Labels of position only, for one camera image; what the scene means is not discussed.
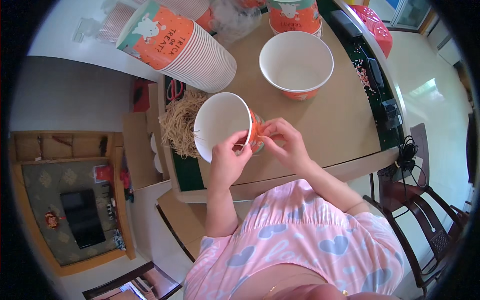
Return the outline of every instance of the pink shirt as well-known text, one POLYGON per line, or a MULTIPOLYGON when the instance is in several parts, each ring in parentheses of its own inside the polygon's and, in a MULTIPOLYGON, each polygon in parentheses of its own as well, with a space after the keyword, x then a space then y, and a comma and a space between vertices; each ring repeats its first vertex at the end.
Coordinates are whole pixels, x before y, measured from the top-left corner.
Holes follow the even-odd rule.
POLYGON ((404 272, 385 218, 345 214, 296 180, 258 196, 233 235, 202 239, 185 299, 229 299, 248 277, 283 263, 315 271, 349 295, 391 294, 404 272))

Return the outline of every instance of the woman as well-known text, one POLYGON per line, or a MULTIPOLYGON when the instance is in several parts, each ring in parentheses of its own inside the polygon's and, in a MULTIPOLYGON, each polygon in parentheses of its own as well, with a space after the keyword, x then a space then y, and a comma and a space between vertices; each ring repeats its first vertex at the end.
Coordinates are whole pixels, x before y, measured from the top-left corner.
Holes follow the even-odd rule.
POLYGON ((232 151, 246 132, 216 145, 207 236, 187 274, 185 299, 397 299, 385 295, 403 277, 403 251, 386 219, 310 160, 288 122, 270 120, 262 130, 265 148, 305 179, 258 196, 238 228, 229 188, 252 151, 232 151))

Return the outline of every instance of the woman's left hand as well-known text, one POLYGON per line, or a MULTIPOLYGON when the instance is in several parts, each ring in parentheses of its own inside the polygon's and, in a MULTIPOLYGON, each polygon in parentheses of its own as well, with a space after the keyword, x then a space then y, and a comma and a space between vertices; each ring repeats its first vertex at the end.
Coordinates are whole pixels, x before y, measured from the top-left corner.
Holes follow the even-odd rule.
POLYGON ((240 177, 247 161, 252 157, 252 149, 247 143, 239 156, 232 150, 234 144, 245 138, 247 130, 236 132, 229 138, 213 147, 212 165, 210 167, 209 190, 228 190, 240 177))

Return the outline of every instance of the necklace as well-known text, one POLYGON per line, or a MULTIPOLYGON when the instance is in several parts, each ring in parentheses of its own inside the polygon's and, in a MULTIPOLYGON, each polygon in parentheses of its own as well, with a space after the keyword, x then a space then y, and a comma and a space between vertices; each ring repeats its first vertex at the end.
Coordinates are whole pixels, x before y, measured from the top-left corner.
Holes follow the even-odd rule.
MULTIPOLYGON (((286 280, 289 280, 289 279, 291 279, 291 278, 293 278, 293 277, 301 276, 301 275, 313 276, 313 277, 315 277, 315 278, 317 278, 317 279, 321 279, 321 280, 323 280, 325 283, 327 283, 327 281, 326 281, 322 276, 320 276, 320 275, 316 276, 316 275, 309 274, 309 273, 295 274, 295 275, 292 275, 292 276, 290 276, 290 277, 287 277, 287 278, 285 278, 285 279, 283 279, 283 280, 280 280, 276 285, 274 285, 274 286, 268 291, 268 293, 262 298, 262 300, 267 299, 268 296, 270 295, 270 293, 272 293, 273 290, 274 290, 279 284, 281 284, 282 282, 284 282, 284 281, 286 281, 286 280)), ((345 296, 348 296, 348 292, 347 292, 346 290, 342 291, 342 294, 345 295, 345 296)))

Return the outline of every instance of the hand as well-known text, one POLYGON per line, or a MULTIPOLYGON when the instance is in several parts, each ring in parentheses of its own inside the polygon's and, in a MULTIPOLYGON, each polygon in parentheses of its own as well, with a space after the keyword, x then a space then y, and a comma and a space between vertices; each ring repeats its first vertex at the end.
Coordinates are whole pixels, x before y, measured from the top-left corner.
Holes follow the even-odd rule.
POLYGON ((280 163, 303 176, 306 169, 312 164, 307 149, 303 143, 301 133, 283 118, 265 122, 260 132, 265 148, 270 151, 280 163), (285 141, 280 147, 274 140, 285 141))
POLYGON ((245 138, 247 133, 247 130, 236 132, 213 147, 209 190, 228 190, 240 177, 247 161, 252 157, 252 149, 247 143, 242 153, 236 156, 232 148, 240 139, 245 138))

